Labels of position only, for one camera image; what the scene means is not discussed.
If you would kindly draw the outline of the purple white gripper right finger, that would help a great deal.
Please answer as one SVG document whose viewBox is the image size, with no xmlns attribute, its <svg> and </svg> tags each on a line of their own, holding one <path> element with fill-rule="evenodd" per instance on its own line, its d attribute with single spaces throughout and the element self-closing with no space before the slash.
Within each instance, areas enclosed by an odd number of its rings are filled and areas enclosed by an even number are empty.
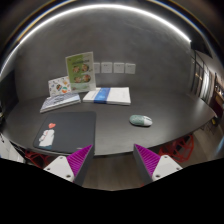
<svg viewBox="0 0 224 224">
<path fill-rule="evenodd" d="M 159 156 L 138 144 L 134 145 L 133 155 L 144 185 L 150 184 L 182 169 L 170 156 Z"/>
</svg>

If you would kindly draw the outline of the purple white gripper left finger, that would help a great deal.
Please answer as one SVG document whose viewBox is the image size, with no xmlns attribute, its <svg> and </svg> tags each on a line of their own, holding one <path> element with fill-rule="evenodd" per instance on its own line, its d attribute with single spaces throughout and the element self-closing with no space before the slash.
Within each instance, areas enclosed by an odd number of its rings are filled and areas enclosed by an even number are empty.
<svg viewBox="0 0 224 224">
<path fill-rule="evenodd" d="M 44 170 L 82 186 L 93 156 L 94 147 L 89 145 L 67 157 L 58 156 Z"/>
</svg>

